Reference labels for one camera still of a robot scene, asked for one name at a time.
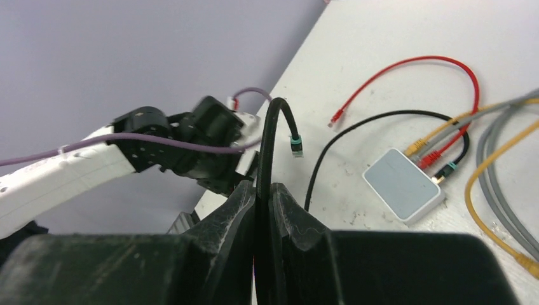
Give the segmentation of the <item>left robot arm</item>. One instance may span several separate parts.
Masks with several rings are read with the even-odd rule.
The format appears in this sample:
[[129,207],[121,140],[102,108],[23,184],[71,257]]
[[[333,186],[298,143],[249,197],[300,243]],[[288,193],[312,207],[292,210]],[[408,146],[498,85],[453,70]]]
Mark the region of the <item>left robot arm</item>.
[[228,196],[249,176],[260,117],[204,97],[190,112],[171,116],[145,106],[130,111],[81,142],[25,159],[1,177],[1,238],[38,215],[99,185],[157,166]]

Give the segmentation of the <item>white network switch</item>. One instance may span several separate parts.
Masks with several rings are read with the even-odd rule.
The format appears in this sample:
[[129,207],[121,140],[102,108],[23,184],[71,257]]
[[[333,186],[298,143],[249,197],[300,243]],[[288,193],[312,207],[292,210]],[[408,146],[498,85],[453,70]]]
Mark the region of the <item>white network switch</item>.
[[446,199],[440,185],[396,148],[387,150],[362,176],[407,226],[417,223]]

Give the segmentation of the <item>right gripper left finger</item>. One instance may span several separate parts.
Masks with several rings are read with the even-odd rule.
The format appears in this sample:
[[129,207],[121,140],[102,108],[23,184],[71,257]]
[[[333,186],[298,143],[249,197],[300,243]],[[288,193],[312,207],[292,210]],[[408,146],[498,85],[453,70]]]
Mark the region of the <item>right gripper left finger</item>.
[[255,189],[181,234],[38,235],[1,270],[2,304],[249,304]]

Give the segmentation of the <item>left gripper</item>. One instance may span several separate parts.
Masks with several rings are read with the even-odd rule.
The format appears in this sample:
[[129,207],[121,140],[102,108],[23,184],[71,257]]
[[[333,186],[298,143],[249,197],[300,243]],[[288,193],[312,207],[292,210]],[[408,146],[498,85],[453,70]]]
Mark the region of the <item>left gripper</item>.
[[[212,147],[228,147],[240,139],[241,128],[247,126],[224,104],[211,96],[203,97],[191,112],[168,117],[174,140]],[[230,195],[246,179],[236,172],[241,154],[200,152],[172,149],[168,169],[174,174],[194,179],[215,194]]]

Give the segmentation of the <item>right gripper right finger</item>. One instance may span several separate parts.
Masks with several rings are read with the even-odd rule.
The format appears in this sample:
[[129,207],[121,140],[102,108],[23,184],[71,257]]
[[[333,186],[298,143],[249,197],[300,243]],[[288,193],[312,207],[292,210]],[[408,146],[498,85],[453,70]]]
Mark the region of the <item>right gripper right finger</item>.
[[271,304],[517,304],[493,253],[459,233],[331,230],[271,187]]

